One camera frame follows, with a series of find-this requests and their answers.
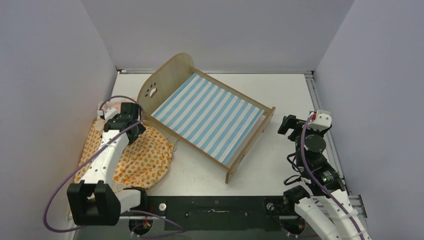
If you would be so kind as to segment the wooden pet bed frame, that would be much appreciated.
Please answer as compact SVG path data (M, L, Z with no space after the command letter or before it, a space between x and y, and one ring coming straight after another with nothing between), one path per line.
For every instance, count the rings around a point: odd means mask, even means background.
M240 147L236 150L235 154L228 164L222 164L215 160L213 157L194 146L188 140L165 126L152 116L152 113L167 100L192 74L198 74L213 84L229 91L232 94L242 98L248 103L263 110L260 119L254 124L250 132L244 138ZM170 134L172 137L188 144L193 149L206 156L211 161L215 162L221 168L226 170L225 182L229 183L233 178L237 168L239 167L244 156L249 152L254 145L259 135L268 127L276 108L268 107L257 100L245 95L244 93L228 86L227 84L215 79L195 68L193 58L187 53L179 53L169 59L157 71L155 71L141 87L137 100L144 106L146 118L157 128L163 130L165 133Z

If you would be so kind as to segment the orange patterned bed cushion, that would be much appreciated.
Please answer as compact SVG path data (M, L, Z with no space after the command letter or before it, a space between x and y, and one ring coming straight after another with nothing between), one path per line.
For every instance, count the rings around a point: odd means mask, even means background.
M129 187L148 189L169 171L177 140L162 134L150 121L143 121L145 132L121 155L114 171L112 190Z

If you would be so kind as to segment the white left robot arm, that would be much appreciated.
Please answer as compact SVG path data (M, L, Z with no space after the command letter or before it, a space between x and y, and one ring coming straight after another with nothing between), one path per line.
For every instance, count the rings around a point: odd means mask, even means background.
M105 124L99 149L82 178L70 184L66 191L77 226L114 226L122 213L131 210L136 215L143 215L149 208L141 187L127 187L118 193L112 190L121 155L146 130L141 124L141 107L137 103L124 102L119 112L110 108L103 112L103 118Z

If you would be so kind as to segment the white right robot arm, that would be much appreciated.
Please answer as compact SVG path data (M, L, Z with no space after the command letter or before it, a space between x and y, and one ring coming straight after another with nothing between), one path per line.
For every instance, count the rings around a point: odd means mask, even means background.
M292 133L288 139L295 152L287 160L298 173L297 185L283 193L283 209L296 214L322 240L369 240L366 227L353 207L340 174L324 156L324 135L332 127L332 117L323 110L311 111L308 119L283 117L278 134Z

